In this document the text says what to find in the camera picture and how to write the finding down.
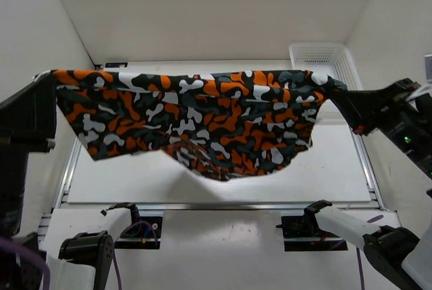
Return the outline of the orange camouflage patterned shorts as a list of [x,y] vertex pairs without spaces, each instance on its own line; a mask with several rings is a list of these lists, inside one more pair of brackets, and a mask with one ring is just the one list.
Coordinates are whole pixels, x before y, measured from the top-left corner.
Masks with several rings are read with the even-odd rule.
[[55,69],[57,106],[96,161],[160,150],[218,181],[275,173],[312,145],[341,81],[309,70],[168,76]]

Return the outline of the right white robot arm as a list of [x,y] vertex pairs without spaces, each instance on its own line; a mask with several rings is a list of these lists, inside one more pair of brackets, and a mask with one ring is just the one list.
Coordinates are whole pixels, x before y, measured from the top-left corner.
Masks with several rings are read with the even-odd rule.
[[[380,90],[330,94],[353,132],[378,129],[427,177],[431,176],[431,95],[409,78]],[[320,200],[304,209],[304,230],[330,232],[364,253],[371,266],[399,289],[431,288],[431,230],[422,237],[404,227],[367,223]]]

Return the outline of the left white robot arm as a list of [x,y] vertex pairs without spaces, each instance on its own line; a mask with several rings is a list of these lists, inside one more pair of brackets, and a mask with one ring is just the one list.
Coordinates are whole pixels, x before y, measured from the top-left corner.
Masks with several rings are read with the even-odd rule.
[[45,72],[1,103],[1,288],[104,289],[117,265],[115,241],[139,233],[142,221],[133,203],[102,210],[120,232],[98,228],[66,239],[57,258],[40,250],[37,233],[18,237],[28,157],[54,148],[56,83]]

